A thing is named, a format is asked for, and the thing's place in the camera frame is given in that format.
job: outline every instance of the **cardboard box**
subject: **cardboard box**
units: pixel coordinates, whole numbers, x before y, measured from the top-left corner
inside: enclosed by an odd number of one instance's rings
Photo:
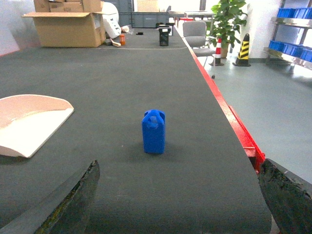
[[[101,13],[32,12],[41,46],[98,47],[103,44],[105,29]]]
[[[137,0],[138,12],[159,12],[158,0]]]
[[[34,0],[36,12],[50,12],[48,0]]]
[[[51,12],[83,12],[82,2],[49,2]]]
[[[101,12],[101,0],[82,0],[84,12]]]

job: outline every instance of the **white curved tray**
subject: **white curved tray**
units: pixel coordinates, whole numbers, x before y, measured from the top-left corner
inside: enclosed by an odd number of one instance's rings
[[[42,95],[0,99],[0,155],[31,157],[73,113],[66,100]]]

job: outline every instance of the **white machine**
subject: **white machine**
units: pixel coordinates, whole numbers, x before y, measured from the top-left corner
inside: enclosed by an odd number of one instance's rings
[[[110,2],[104,2],[102,8],[104,27],[110,38],[114,39],[121,34],[118,24],[119,14],[117,8]]]

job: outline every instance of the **blue plastic container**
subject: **blue plastic container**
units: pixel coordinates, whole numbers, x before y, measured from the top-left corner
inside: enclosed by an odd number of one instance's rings
[[[302,54],[303,49],[304,49],[304,46],[302,45],[294,45],[290,43],[285,43],[283,53],[286,55],[291,55],[291,56],[299,58]]]
[[[165,151],[165,113],[160,110],[149,110],[142,120],[144,152],[162,154]]]
[[[278,10],[277,17],[278,18],[293,18],[296,9],[294,8],[280,8]]]
[[[294,18],[312,19],[312,8],[296,8]]]
[[[271,40],[269,48],[273,49],[273,50],[277,50],[277,51],[283,52],[284,43],[280,42],[280,41]]]
[[[310,48],[310,49],[303,49],[300,58],[305,60],[305,61],[312,62],[312,48]]]

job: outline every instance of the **table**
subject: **table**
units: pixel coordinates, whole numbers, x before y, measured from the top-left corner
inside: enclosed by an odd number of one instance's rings
[[[183,11],[169,11],[169,16],[173,17],[175,20],[175,24],[179,27],[179,20],[181,17],[184,17]]]
[[[204,17],[207,17],[207,21],[211,22],[210,25],[210,31],[213,28],[214,25],[214,20],[213,20],[213,16],[214,13],[212,11],[186,11],[184,12],[184,17],[201,17],[201,19],[203,19]]]
[[[269,233],[257,176],[189,48],[176,32],[162,47],[156,29],[135,33],[120,48],[33,48],[0,58],[0,98],[42,94],[75,108],[31,159],[0,156],[0,227],[97,159],[86,233]],[[162,155],[143,152],[149,109],[166,113]]]

